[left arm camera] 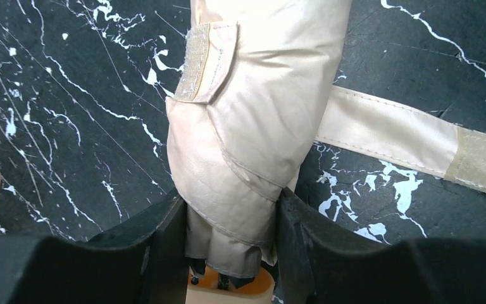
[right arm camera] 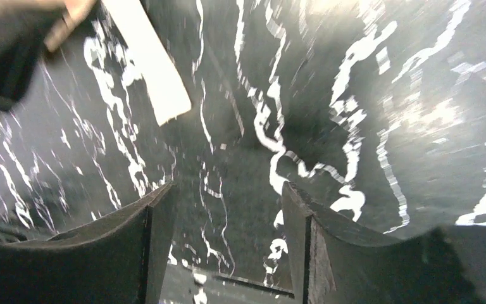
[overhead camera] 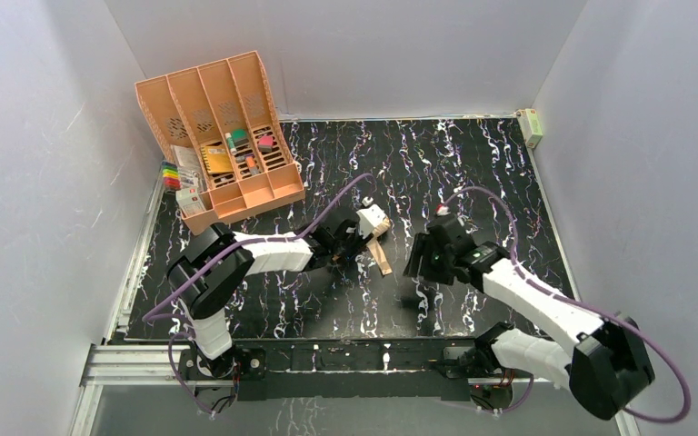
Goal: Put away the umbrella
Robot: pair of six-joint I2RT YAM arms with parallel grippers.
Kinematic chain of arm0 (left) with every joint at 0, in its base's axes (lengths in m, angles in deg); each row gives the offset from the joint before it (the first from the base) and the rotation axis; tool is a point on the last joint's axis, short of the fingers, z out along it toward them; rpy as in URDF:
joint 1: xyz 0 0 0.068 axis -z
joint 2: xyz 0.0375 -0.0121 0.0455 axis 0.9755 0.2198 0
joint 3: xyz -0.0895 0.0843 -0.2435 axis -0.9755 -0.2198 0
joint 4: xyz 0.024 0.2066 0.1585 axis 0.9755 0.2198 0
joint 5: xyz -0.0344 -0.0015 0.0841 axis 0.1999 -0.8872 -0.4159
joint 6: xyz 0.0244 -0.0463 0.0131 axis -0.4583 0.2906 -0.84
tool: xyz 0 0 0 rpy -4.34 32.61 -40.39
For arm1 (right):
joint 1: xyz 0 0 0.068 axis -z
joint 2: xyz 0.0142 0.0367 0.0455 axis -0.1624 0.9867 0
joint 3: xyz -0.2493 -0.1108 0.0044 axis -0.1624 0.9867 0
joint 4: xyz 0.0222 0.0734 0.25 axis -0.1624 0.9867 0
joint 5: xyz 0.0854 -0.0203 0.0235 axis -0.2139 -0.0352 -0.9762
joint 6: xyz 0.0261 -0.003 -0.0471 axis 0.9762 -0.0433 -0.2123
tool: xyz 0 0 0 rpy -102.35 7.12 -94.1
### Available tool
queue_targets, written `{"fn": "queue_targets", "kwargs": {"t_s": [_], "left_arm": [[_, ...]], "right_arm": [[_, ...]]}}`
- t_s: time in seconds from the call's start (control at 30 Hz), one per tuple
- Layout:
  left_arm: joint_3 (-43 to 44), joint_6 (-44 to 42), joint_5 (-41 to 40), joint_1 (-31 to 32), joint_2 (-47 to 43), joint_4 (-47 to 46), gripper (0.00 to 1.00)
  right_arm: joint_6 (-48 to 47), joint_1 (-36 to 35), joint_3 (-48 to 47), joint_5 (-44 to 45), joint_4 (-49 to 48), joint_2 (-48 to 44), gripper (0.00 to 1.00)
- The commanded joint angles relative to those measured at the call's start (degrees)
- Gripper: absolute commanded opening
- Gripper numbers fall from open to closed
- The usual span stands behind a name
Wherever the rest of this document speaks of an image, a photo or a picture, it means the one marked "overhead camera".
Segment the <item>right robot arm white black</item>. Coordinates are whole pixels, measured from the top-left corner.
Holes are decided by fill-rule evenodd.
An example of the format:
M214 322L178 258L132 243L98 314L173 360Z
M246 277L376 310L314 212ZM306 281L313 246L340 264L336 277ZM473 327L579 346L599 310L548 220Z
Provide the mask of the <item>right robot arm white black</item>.
M545 338L499 322L468 354L486 370L519 369L564 387L596 418L610 420L655 380L632 318L609 320L563 302L548 285L534 288L532 275L516 269L506 249L478 243L452 213L415 235L404 275L469 284L540 327Z

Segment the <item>beige folding umbrella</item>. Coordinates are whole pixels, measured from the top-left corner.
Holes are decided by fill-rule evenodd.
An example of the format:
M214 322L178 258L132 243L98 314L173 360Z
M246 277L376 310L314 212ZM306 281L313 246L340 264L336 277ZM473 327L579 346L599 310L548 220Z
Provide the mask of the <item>beige folding umbrella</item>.
M331 260L335 263L339 262L340 260L351 260L358 253L361 253L367 249L379 267L382 276L391 274L393 272L391 264L389 263L380 243L380 237L384 234L378 237L369 237L364 239L358 233L358 224L352 227L352 230L353 231L351 233L346 231L349 238L345 242L339 243L338 253L332 255Z

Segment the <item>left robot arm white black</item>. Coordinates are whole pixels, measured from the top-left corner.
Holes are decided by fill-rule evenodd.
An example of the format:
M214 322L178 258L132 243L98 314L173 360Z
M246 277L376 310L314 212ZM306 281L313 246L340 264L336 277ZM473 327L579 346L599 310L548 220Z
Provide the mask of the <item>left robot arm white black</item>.
M213 224L196 236L170 266L175 289L186 285L179 302L193 327L198 354L215 361L233 346L224 308L243 280L271 272L310 272L353 259L374 235L365 211L332 211L314 228L299 233L257 235Z

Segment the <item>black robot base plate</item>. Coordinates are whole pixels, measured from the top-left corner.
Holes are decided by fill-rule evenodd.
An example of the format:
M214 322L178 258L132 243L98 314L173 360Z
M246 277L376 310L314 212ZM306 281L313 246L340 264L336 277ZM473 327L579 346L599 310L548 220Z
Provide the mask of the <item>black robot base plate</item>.
M176 362L196 388L229 387L240 401L300 397L489 399L505 406L529 375L481 361L470 337L403 339L244 339L215 361L189 344Z

